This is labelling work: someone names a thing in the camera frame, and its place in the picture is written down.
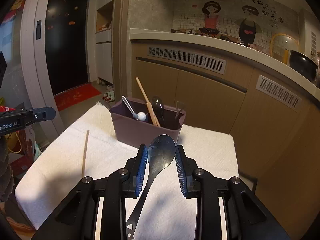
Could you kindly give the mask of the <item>black entrance door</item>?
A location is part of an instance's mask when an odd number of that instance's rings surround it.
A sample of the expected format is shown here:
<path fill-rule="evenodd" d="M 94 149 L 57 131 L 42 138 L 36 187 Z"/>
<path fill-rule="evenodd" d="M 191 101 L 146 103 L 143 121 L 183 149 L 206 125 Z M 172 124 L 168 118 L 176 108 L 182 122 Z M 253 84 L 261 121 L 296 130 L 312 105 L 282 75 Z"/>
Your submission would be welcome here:
<path fill-rule="evenodd" d="M 54 95 L 88 82 L 86 15 L 88 0 L 49 0 L 45 50 Z"/>

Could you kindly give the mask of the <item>wooden kitchen counter cabinet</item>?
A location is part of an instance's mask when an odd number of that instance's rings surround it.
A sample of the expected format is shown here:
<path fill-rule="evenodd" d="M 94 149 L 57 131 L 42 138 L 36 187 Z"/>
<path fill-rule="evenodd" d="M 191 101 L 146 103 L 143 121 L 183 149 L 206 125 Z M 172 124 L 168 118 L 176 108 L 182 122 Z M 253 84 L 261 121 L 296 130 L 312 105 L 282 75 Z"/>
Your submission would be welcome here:
<path fill-rule="evenodd" d="M 256 50 L 216 38 L 136 29 L 129 32 L 132 79 L 166 105 L 185 103 L 185 123 L 230 134 L 238 169 L 257 181 L 257 195 L 292 239 L 319 214 L 319 89 L 287 65 Z M 219 74 L 148 56 L 148 46 L 226 60 Z M 257 90 L 259 75 L 302 99 L 299 111 Z"/>

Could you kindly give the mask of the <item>metal shovel-shaped spoon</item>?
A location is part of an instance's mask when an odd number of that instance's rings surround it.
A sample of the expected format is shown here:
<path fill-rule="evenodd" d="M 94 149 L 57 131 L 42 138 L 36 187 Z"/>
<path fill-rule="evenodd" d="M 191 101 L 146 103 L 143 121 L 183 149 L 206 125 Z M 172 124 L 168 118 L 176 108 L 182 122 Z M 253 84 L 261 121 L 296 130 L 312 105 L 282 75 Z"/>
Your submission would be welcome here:
<path fill-rule="evenodd" d="M 176 115 L 175 115 L 175 120 L 178 120 L 179 114 L 182 110 L 185 108 L 185 103 L 181 101 L 176 101 Z"/>

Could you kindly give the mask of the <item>cartoon girl wall sticker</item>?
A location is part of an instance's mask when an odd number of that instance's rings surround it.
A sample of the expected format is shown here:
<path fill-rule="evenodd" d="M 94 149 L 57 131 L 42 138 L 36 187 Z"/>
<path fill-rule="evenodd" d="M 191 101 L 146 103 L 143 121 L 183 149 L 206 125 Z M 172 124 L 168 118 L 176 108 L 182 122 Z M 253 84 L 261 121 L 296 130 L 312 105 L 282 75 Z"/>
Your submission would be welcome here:
<path fill-rule="evenodd" d="M 215 37 L 219 33 L 216 25 L 220 10 L 221 5 L 218 2 L 209 1 L 204 4 L 202 8 L 202 12 L 204 14 L 204 24 L 199 28 L 199 31 L 202 35 Z"/>

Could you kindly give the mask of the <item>wooden chopstick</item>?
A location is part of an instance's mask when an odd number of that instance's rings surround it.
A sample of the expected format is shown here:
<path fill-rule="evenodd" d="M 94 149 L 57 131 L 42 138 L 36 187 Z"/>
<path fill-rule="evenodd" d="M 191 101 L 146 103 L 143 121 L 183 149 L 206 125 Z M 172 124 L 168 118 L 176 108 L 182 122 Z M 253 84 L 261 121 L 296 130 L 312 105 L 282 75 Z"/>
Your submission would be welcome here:
<path fill-rule="evenodd" d="M 88 144 L 89 130 L 86 131 L 84 152 L 82 156 L 82 167 L 81 167 L 81 177 L 85 176 L 85 166 L 86 166 L 86 154 L 87 154 L 87 144 Z"/>

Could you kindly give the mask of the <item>black wok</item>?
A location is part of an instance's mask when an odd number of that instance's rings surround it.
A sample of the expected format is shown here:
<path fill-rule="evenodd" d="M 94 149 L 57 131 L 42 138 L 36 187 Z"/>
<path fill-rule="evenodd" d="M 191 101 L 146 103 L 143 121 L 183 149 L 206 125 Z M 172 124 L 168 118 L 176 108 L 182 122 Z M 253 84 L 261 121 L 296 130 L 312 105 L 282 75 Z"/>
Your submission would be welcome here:
<path fill-rule="evenodd" d="M 317 75 L 317 64 L 315 64 L 306 55 L 291 50 L 289 57 L 289 64 L 292 69 L 304 76 L 309 81 L 313 82 Z"/>

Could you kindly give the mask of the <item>grey vent grille right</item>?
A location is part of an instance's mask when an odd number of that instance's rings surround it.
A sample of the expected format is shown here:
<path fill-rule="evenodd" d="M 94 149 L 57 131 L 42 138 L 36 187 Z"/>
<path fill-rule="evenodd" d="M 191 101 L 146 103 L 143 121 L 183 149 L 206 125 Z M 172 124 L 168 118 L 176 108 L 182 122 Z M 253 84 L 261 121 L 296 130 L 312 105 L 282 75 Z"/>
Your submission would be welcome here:
<path fill-rule="evenodd" d="M 265 76 L 259 75 L 255 88 L 278 100 L 296 112 L 300 110 L 302 103 L 302 99 L 300 97 Z"/>

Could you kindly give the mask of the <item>metal spoon white ball end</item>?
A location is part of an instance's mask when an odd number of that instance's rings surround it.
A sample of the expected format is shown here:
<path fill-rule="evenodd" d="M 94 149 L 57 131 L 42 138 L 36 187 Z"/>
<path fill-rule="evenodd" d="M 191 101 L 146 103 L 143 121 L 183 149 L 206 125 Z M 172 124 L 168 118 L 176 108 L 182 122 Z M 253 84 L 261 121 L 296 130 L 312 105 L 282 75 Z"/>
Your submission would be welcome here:
<path fill-rule="evenodd" d="M 132 114 L 132 117 L 135 119 L 135 120 L 138 120 L 138 121 L 145 121 L 146 120 L 146 114 L 144 112 L 139 112 L 139 113 L 136 113 L 131 104 L 129 103 L 129 101 L 127 100 L 127 98 L 125 98 L 125 96 L 122 96 L 121 97 L 123 103 L 125 103 L 126 107 L 129 109 L 129 111 L 131 112 Z"/>

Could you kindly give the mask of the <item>dark long-handled spoon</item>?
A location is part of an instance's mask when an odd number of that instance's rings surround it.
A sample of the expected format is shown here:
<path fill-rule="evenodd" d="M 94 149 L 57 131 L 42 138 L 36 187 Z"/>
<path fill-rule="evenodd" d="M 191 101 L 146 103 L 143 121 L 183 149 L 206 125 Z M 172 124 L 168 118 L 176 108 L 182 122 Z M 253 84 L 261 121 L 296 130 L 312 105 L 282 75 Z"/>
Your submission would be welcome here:
<path fill-rule="evenodd" d="M 154 96 L 152 98 L 151 104 L 160 126 L 165 127 L 165 121 L 163 118 L 163 113 L 164 113 L 163 101 L 161 100 L 160 97 Z"/>

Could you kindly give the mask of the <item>blue-grey plastic spoon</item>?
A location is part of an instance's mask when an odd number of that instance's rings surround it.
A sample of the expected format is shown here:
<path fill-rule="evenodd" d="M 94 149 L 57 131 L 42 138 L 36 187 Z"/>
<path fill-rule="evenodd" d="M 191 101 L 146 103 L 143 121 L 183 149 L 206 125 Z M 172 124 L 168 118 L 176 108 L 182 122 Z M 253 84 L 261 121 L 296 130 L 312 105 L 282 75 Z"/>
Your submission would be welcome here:
<path fill-rule="evenodd" d="M 134 239 L 134 233 L 139 221 L 143 205 L 147 198 L 149 189 L 155 178 L 167 168 L 175 157 L 176 145 L 173 139 L 168 135 L 160 135 L 156 137 L 148 148 L 148 164 L 149 174 L 146 186 L 139 197 L 139 200 L 132 211 L 126 223 L 127 239 Z"/>

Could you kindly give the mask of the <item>yellow-rimmed glass pot lid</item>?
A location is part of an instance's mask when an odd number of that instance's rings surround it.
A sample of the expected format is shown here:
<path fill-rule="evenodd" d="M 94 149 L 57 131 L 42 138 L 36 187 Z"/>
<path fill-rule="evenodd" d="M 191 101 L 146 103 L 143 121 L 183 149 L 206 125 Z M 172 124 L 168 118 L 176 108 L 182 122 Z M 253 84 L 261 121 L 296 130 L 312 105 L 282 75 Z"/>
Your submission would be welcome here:
<path fill-rule="evenodd" d="M 270 41 L 270 56 L 287 64 L 291 50 L 298 51 L 299 42 L 292 36 L 277 33 Z"/>

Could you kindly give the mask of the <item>light wooden handled utensil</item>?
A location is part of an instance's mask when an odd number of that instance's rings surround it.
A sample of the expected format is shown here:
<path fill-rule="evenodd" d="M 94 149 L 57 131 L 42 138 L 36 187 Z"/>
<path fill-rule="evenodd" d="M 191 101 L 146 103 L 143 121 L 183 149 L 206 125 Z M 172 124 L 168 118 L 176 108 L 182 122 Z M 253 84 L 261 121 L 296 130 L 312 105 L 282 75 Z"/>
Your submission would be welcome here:
<path fill-rule="evenodd" d="M 140 80 L 139 80 L 138 77 L 136 77 L 136 82 L 137 82 L 137 84 L 138 84 L 138 87 L 140 88 L 141 93 L 143 94 L 143 97 L 144 97 L 144 99 L 145 99 L 145 101 L 146 101 L 146 106 L 147 106 L 148 111 L 149 111 L 149 115 L 150 115 L 150 117 L 151 117 L 152 113 L 155 115 L 155 113 L 154 113 L 154 111 L 153 111 L 152 104 L 151 104 L 151 102 L 149 101 L 148 96 L 147 96 L 147 94 L 146 94 L 146 92 L 145 92 L 142 84 L 140 83 Z"/>

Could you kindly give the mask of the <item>grey vent grille left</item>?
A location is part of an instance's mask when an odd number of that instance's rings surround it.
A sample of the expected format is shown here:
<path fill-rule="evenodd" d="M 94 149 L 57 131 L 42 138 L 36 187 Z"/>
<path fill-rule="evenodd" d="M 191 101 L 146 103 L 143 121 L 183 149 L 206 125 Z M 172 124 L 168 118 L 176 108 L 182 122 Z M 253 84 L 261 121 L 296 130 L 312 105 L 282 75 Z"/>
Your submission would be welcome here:
<path fill-rule="evenodd" d="M 191 64 L 222 75 L 227 63 L 223 59 L 175 48 L 148 46 L 147 55 Z"/>

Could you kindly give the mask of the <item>brown wooden handle utensil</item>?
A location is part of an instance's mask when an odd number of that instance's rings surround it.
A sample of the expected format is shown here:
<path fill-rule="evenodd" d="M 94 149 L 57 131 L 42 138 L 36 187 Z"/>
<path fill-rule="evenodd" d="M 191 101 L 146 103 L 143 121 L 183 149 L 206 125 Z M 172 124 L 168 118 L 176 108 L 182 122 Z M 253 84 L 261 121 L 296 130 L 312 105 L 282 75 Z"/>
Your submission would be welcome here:
<path fill-rule="evenodd" d="M 151 115 L 151 119 L 152 119 L 152 123 L 153 123 L 155 126 L 160 127 L 159 121 L 158 121 L 157 117 L 156 117 L 153 113 L 152 113 L 152 115 Z"/>

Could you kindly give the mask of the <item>red door mat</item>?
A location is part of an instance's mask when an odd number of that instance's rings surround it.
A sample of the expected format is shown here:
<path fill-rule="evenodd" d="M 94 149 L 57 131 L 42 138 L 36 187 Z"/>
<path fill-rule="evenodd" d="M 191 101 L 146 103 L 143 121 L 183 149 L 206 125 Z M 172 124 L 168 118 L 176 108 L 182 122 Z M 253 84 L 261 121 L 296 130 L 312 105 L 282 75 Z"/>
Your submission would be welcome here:
<path fill-rule="evenodd" d="M 101 92 L 90 83 L 61 92 L 54 96 L 58 111 L 63 111 L 87 99 L 100 95 Z"/>

